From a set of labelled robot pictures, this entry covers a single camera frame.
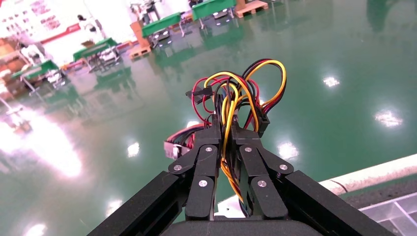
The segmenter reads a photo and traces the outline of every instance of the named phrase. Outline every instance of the yellow wire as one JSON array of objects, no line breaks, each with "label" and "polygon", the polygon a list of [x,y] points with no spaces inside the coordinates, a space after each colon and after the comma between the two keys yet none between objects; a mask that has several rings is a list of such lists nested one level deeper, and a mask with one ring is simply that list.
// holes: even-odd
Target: yellow wire
[{"label": "yellow wire", "polygon": [[255,67],[255,69],[253,69],[250,73],[249,73],[249,75],[246,77],[246,80],[249,80],[250,79],[250,77],[252,76],[252,74],[253,73],[255,73],[259,68],[261,68],[262,66],[264,66],[264,65],[266,65],[266,64],[276,64],[276,65],[278,65],[279,67],[281,67],[281,69],[282,69],[282,83],[281,83],[281,87],[279,88],[279,90],[278,90],[278,92],[275,94],[275,96],[274,97],[272,97],[270,100],[268,100],[268,101],[266,101],[266,102],[264,102],[263,104],[262,104],[262,107],[264,107],[264,106],[266,106],[267,104],[269,104],[270,102],[272,102],[272,101],[274,101],[280,94],[281,94],[281,92],[282,92],[282,90],[284,90],[284,86],[285,86],[285,83],[286,83],[286,81],[287,81],[287,71],[285,70],[285,67],[284,67],[284,65],[282,64],[282,63],[280,63],[279,61],[277,61],[277,60],[267,60],[267,61],[264,61],[264,62],[262,62],[261,64],[259,64],[258,66],[256,66]]},{"label": "yellow wire", "polygon": [[[250,73],[249,73],[249,75],[246,77],[246,80],[249,80],[250,79],[250,77],[253,75],[253,73],[255,73],[258,69],[260,69],[262,66],[264,66],[264,65],[266,65],[266,64],[276,64],[276,65],[278,65],[278,66],[280,66],[281,67],[281,69],[282,69],[282,83],[281,83],[281,87],[280,87],[280,89],[278,90],[278,92],[275,94],[275,96],[274,97],[272,97],[270,100],[268,100],[268,101],[266,101],[265,103],[263,103],[262,104],[262,107],[264,107],[264,106],[266,106],[267,104],[269,104],[270,102],[272,102],[272,101],[274,101],[280,94],[281,94],[281,92],[283,91],[283,89],[284,89],[284,86],[285,86],[285,83],[286,83],[286,80],[287,80],[287,72],[286,72],[286,70],[285,70],[285,67],[284,67],[284,65],[281,63],[281,62],[279,62],[279,61],[277,61],[277,60],[267,60],[267,61],[264,61],[264,62],[262,62],[262,63],[260,63],[259,65],[257,65]],[[227,146],[227,141],[228,141],[228,138],[229,138],[229,134],[230,134],[230,129],[231,129],[231,125],[232,125],[232,118],[233,118],[233,114],[234,114],[234,112],[235,112],[235,109],[236,109],[236,105],[242,100],[242,99],[244,99],[245,97],[248,97],[249,98],[249,104],[250,104],[250,107],[251,107],[251,111],[252,111],[252,114],[253,114],[253,118],[254,118],[254,123],[255,123],[255,127],[254,127],[254,129],[255,129],[255,132],[256,131],[258,131],[258,128],[259,128],[259,124],[258,124],[258,117],[256,116],[256,112],[255,112],[255,105],[253,104],[253,102],[252,102],[252,97],[251,97],[251,95],[250,95],[250,92],[249,92],[249,90],[248,90],[248,88],[244,85],[244,83],[236,76],[236,75],[234,75],[234,74],[232,74],[232,73],[230,73],[230,72],[227,72],[227,71],[222,71],[222,72],[219,72],[219,73],[216,73],[216,74],[214,74],[214,75],[212,75],[212,76],[210,76],[209,78],[207,78],[207,80],[205,81],[205,83],[204,83],[204,87],[206,88],[207,87],[207,85],[208,85],[208,83],[209,83],[209,81],[210,80],[212,80],[212,79],[214,79],[214,78],[216,78],[216,77],[218,77],[218,76],[221,76],[221,75],[225,75],[225,76],[229,76],[229,77],[232,77],[233,79],[235,79],[239,84],[240,84],[240,86],[241,86],[241,88],[239,89],[239,91],[237,90],[237,88],[233,85],[233,84],[229,84],[229,87],[231,87],[233,90],[234,90],[234,92],[235,92],[235,99],[234,99],[234,101],[231,101],[231,103],[229,104],[227,101],[228,101],[228,97],[226,97],[224,100],[223,100],[223,104],[222,104],[222,109],[221,109],[221,117],[222,117],[222,124],[223,125],[226,125],[226,129],[225,129],[225,137],[224,137],[224,141],[223,141],[223,148],[222,148],[222,161],[221,161],[221,169],[222,169],[222,171],[223,171],[223,173],[226,175],[226,177],[227,177],[227,179],[229,180],[229,183],[230,183],[230,186],[232,187],[232,189],[233,189],[233,191],[238,195],[238,197],[239,197],[239,199],[241,200],[241,201],[243,201],[243,198],[242,198],[242,196],[239,194],[239,190],[237,190],[236,188],[235,188],[235,183],[237,183],[237,185],[238,185],[238,180],[237,179],[235,179],[235,180],[233,180],[233,177],[232,177],[232,174],[231,174],[231,172],[230,172],[230,170],[229,170],[229,168],[228,168],[228,166],[226,165],[226,146]],[[244,91],[245,91],[245,95],[242,95],[242,96],[240,96],[239,98],[238,98],[238,94],[239,94],[239,92],[240,92],[240,90],[241,89],[243,89]]]},{"label": "yellow wire", "polygon": [[229,76],[229,77],[234,78],[241,85],[243,90],[245,90],[245,93],[247,94],[247,96],[249,98],[250,109],[252,110],[253,118],[255,120],[255,132],[258,132],[258,127],[259,127],[258,117],[256,116],[255,105],[252,102],[252,97],[250,95],[250,92],[249,92],[248,88],[243,84],[243,82],[235,74],[232,74],[232,73],[227,72],[227,71],[218,72],[218,73],[216,73],[216,74],[207,78],[207,80],[204,82],[204,87],[205,88],[207,87],[210,80],[212,80],[212,79],[214,79],[218,76],[221,76],[221,75],[225,75],[225,76]]},{"label": "yellow wire", "polygon": [[226,123],[226,117],[225,117],[225,103],[227,102],[227,97],[223,100],[223,104],[222,104],[222,124]]}]

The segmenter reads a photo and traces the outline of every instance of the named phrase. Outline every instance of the cable connector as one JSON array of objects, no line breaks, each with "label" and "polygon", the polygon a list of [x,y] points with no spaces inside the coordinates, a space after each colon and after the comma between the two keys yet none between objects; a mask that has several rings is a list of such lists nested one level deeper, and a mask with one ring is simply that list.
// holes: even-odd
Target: cable connector
[{"label": "cable connector", "polygon": [[185,93],[185,95],[187,95],[187,97],[189,99],[191,99],[191,96],[194,95],[194,103],[196,105],[200,104],[203,102],[203,98],[204,100],[208,100],[212,95],[213,95],[213,89],[211,88],[211,86],[208,86],[207,88],[201,89],[200,87],[196,87],[194,93],[192,93],[192,91],[188,91]]},{"label": "cable connector", "polygon": [[[255,122],[254,119],[252,119],[251,123],[252,123],[253,127],[255,127],[255,124],[253,122]],[[259,138],[261,138],[264,135],[264,132],[267,129],[269,123],[270,122],[269,122],[268,116],[266,114],[258,116],[258,124],[259,124],[259,126],[258,126],[258,135],[259,135]]]},{"label": "cable connector", "polygon": [[198,96],[198,95],[205,95],[208,97],[211,97],[213,95],[213,89],[211,88],[211,86],[207,86],[204,89],[201,90],[197,90],[193,93],[194,96]]},{"label": "cable connector", "polygon": [[183,156],[184,154],[190,151],[190,149],[187,147],[178,144],[173,144],[168,141],[164,141],[164,150],[165,156],[173,160],[177,160],[179,157]]}]

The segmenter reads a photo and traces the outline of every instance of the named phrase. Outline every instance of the red sign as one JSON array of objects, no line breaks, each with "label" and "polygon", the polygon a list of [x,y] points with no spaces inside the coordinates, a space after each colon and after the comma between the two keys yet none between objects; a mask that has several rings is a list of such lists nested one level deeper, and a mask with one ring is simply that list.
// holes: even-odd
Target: red sign
[{"label": "red sign", "polygon": [[69,34],[71,34],[73,32],[79,31],[80,29],[81,29],[80,25],[78,23],[76,23],[75,25],[71,25],[68,28],[66,28],[66,31],[65,32],[62,32],[62,33],[57,34],[57,35],[55,35],[53,37],[44,39],[44,40],[41,41],[41,43],[48,43],[48,42],[54,41],[55,39],[58,39],[58,38],[61,38],[61,37],[66,36],[66,35],[69,35]]}]

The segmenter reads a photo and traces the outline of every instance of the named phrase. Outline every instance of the screw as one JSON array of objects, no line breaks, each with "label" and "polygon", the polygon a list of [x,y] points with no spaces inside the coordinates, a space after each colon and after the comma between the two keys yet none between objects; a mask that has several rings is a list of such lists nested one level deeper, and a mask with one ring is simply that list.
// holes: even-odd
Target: screw
[{"label": "screw", "polygon": [[207,181],[202,180],[202,181],[198,182],[198,185],[199,185],[200,187],[206,187],[206,186],[207,186]]},{"label": "screw", "polygon": [[182,169],[182,166],[180,166],[180,165],[176,165],[176,166],[174,166],[174,170],[175,171],[179,171],[179,170],[181,170]]},{"label": "screw", "polygon": [[258,186],[259,187],[265,187],[267,185],[267,183],[263,180],[258,181]]}]

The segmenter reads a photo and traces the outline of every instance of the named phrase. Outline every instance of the green workbench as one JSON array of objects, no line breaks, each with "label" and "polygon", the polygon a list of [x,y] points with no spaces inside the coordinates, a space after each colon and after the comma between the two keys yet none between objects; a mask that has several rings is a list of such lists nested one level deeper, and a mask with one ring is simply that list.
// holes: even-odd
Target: green workbench
[{"label": "green workbench", "polygon": [[119,53],[117,52],[116,46],[117,46],[117,42],[114,39],[106,38],[96,43],[92,47],[84,48],[84,49],[77,51],[76,53],[73,54],[73,58],[74,58],[74,61],[78,61],[84,58],[91,72],[95,68],[106,66],[106,63],[100,57],[92,58],[98,53],[101,53],[107,49],[111,49],[116,55],[116,58],[114,61],[117,61],[120,58]]},{"label": "green workbench", "polygon": [[51,70],[59,70],[60,68],[51,60],[47,60],[46,62],[30,67],[27,70],[16,72],[12,75],[13,79],[18,77],[24,77],[27,80],[33,79],[40,75],[44,75]]},{"label": "green workbench", "polygon": [[[215,12],[227,9],[236,5],[236,0],[208,0],[193,6],[193,19],[201,19],[212,15]],[[181,13],[175,13],[159,21],[152,22],[142,28],[143,37],[149,36],[159,30],[165,29],[171,25],[181,23]]]},{"label": "green workbench", "polygon": [[227,9],[236,5],[236,0],[208,0],[193,6],[193,19],[197,20],[215,12]]},{"label": "green workbench", "polygon": [[117,42],[112,38],[106,38],[96,43],[94,46],[89,48],[84,48],[74,53],[74,61],[78,61],[81,58],[88,58],[94,56],[97,53],[103,52],[106,49],[117,46]]},{"label": "green workbench", "polygon": [[17,79],[20,78],[21,81],[23,81],[32,91],[30,92],[30,94],[32,94],[33,92],[36,91],[35,87],[32,86],[32,84],[28,81],[31,80],[33,78],[37,78],[38,76],[41,75],[45,75],[48,72],[51,71],[56,71],[54,74],[52,75],[56,75],[57,73],[61,74],[61,78],[63,78],[65,75],[62,74],[61,69],[52,61],[52,60],[47,60],[46,62],[39,64],[39,65],[35,65],[33,67],[30,67],[27,70],[23,70],[23,71],[19,71],[16,72],[12,75],[12,79]]},{"label": "green workbench", "polygon": [[181,21],[181,14],[175,13],[167,16],[159,21],[152,22],[142,28],[143,37],[149,36],[159,30],[165,29],[171,25],[177,24]]}]

